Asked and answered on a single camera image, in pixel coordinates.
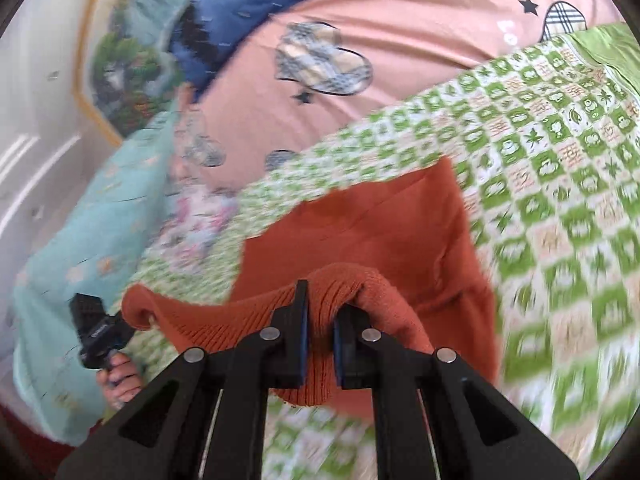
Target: pink bedsheet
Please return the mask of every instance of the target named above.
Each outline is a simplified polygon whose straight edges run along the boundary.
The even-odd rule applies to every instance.
[[[178,174],[239,190],[461,70],[621,19],[611,0],[307,0],[255,31],[186,109]]]

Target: metal screw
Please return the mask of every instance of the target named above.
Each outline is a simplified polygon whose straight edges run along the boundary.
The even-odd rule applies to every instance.
[[[440,361],[442,361],[443,363],[452,363],[458,356],[458,354],[456,354],[456,351],[452,350],[451,348],[441,348],[436,352],[436,355],[438,359],[440,359]]]
[[[184,353],[184,360],[188,363],[197,363],[204,359],[204,350],[202,348],[189,348]]]
[[[376,330],[375,328],[366,328],[362,331],[362,338],[364,341],[368,341],[370,343],[375,343],[379,341],[382,337],[380,330]]]
[[[280,337],[280,330],[274,326],[268,326],[260,330],[260,337],[265,341],[275,341]]]

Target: green checkered blanket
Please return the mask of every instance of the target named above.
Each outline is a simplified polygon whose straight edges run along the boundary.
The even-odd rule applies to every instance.
[[[628,46],[625,60],[607,46],[610,35]],[[300,201],[446,154],[497,295],[498,387],[586,474],[639,402],[640,104],[630,77],[640,76],[639,57],[628,28],[615,25],[462,73],[245,189],[201,275],[172,272],[150,253],[133,281],[186,301],[223,301],[243,241]],[[137,334],[129,350],[148,378],[176,355],[154,331]],[[272,397],[265,440],[265,478],[376,475],[372,429],[325,408]]]

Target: human hand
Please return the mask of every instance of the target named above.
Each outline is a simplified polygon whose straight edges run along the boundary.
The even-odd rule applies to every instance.
[[[142,379],[136,365],[121,352],[110,359],[111,370],[100,370],[96,381],[109,405],[119,410],[142,390]]]

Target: orange sweater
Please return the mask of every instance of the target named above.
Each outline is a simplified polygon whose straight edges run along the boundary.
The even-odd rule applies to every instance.
[[[309,280],[308,377],[300,390],[279,392],[285,400],[370,416],[368,392],[344,392],[335,383],[331,323],[347,301],[405,346],[454,348],[485,378],[495,377],[494,298],[446,158],[388,182],[358,184],[300,204],[246,241],[228,303],[197,306],[134,285],[122,310],[136,328],[148,328],[153,313],[178,351],[219,351],[268,326],[273,310],[291,302],[301,278]]]

